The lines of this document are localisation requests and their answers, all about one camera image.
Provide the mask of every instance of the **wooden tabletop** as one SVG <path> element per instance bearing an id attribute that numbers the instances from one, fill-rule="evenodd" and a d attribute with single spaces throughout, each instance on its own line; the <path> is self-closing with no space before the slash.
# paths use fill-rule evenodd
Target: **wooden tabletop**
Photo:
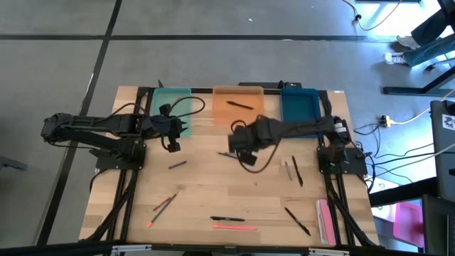
<path id="1" fill-rule="evenodd" d="M 113 111 L 134 102 L 137 87 L 121 86 L 117 91 Z M 134 205 L 128 230 L 128 242 L 171 243 L 197 245 L 249 246 L 323 246 L 316 218 L 316 200 L 326 198 L 323 176 L 316 158 L 317 139 L 284 139 L 270 165 L 259 174 L 246 172 L 236 159 L 216 154 L 228 150 L 228 129 L 214 126 L 212 95 L 193 94 L 205 100 L 205 109 L 191 118 L 191 136 L 180 138 L 181 151 L 168 153 L 159 139 L 147 141 L 146 162 L 139 172 Z M 328 92 L 333 115 L 350 121 L 346 96 L 343 92 Z M 201 103 L 194 100 L 193 109 Z M 280 119 L 278 95 L 264 96 L 265 114 Z M 125 108 L 122 113 L 132 112 Z M 255 168 L 263 166 L 271 153 L 259 153 Z M 296 157 L 303 188 L 297 181 L 291 156 Z M 187 164 L 168 169 L 168 166 L 187 161 Z M 290 181 L 285 168 L 288 162 L 293 176 Z M 365 184 L 356 177 L 344 175 L 350 214 L 360 228 L 378 243 L 373 215 Z M 85 212 L 80 238 L 95 231 L 109 213 L 119 171 L 99 176 L 92 188 Z M 175 200 L 152 227 L 147 223 L 156 212 L 153 208 L 178 191 Z M 289 217 L 284 206 L 309 229 L 311 236 Z M 123 212 L 119 214 L 115 237 L 119 237 Z M 214 221 L 210 216 L 244 218 L 243 223 Z M 341 239 L 346 244 L 343 218 L 338 213 Z M 256 231 L 213 229 L 212 224 L 246 225 Z"/>

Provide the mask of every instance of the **blue tray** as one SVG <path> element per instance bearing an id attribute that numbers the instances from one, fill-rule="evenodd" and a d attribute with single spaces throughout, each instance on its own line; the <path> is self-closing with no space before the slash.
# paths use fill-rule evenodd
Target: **blue tray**
<path id="1" fill-rule="evenodd" d="M 157 88 L 154 90 L 154 105 L 153 114 L 160 114 L 159 107 L 164 104 L 173 104 L 178 98 L 191 96 L 190 88 Z M 171 115 L 178 116 L 180 114 L 186 114 L 191 112 L 193 101 L 182 100 L 179 102 L 171 111 Z M 191 118 L 190 116 L 181 117 L 182 121 L 186 122 L 183 128 L 187 127 L 187 130 L 180 134 L 180 137 L 189 137 L 191 134 Z"/>
<path id="2" fill-rule="evenodd" d="M 305 122 L 321 118 L 318 91 L 315 89 L 283 88 L 279 100 L 283 122 Z M 301 138 L 317 137 L 308 135 Z"/>

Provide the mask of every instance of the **orange marker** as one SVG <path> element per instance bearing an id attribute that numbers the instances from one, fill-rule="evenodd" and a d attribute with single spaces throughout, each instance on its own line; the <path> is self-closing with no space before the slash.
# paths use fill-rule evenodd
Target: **orange marker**
<path id="1" fill-rule="evenodd" d="M 212 228 L 226 228 L 226 229 L 234 229 L 234 230 L 256 230 L 256 228 L 245 227 L 245 226 L 230 226 L 230 225 L 217 225 L 217 224 L 213 224 Z"/>
<path id="2" fill-rule="evenodd" d="M 162 203 L 160 203 L 157 207 L 155 207 L 153 211 L 158 210 L 158 208 L 160 208 L 165 202 L 167 202 L 167 201 L 169 201 L 169 200 L 171 200 L 170 197 L 166 198 L 166 200 L 164 200 L 164 201 L 163 201 Z"/>

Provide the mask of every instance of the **concrete floor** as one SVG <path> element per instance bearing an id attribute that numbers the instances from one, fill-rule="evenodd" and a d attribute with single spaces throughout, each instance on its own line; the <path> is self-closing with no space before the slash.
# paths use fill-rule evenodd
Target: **concrete floor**
<path id="1" fill-rule="evenodd" d="M 0 33 L 104 34 L 114 3 L 3 0 Z M 365 26 L 395 6 L 356 5 Z M 353 11 L 341 0 L 123 0 L 114 34 L 394 36 L 409 34 L 436 10 L 430 0 L 401 4 L 378 29 L 365 32 L 350 24 Z M 0 247 L 34 243 L 63 157 L 63 149 L 44 144 L 39 137 L 42 120 L 56 112 L 78 113 L 100 46 L 100 41 L 0 41 L 0 155 L 29 165 L 26 172 L 0 171 Z M 396 45 L 347 41 L 111 41 L 89 115 L 108 115 L 119 85 L 157 86 L 160 79 L 166 87 L 211 87 L 283 79 L 344 90 L 354 127 L 382 114 L 406 120 L 435 98 L 387 96 L 380 88 L 421 87 L 448 65 L 426 72 L 428 63 L 413 69 L 381 63 L 382 54 L 392 48 Z M 400 154 L 432 141 L 428 114 L 381 133 L 384 154 Z M 375 151 L 372 136 L 356 139 Z M 50 243 L 77 240 L 94 165 L 94 157 L 77 151 Z M 434 162 L 430 159 L 397 173 L 417 181 L 435 174 Z M 392 175 L 383 178 L 407 183 Z M 381 243 L 410 250 L 382 238 Z"/>

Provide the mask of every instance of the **sneaker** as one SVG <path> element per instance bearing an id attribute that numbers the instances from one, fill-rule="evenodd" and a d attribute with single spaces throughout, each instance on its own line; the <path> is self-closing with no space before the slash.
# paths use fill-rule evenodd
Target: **sneaker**
<path id="1" fill-rule="evenodd" d="M 420 47 L 419 44 L 413 39 L 412 36 L 404 36 L 404 37 L 397 36 L 397 42 L 404 47 L 411 48 L 412 50 L 415 50 Z"/>
<path id="2" fill-rule="evenodd" d="M 403 53 L 386 53 L 384 54 L 384 62 L 392 64 L 407 64 Z"/>

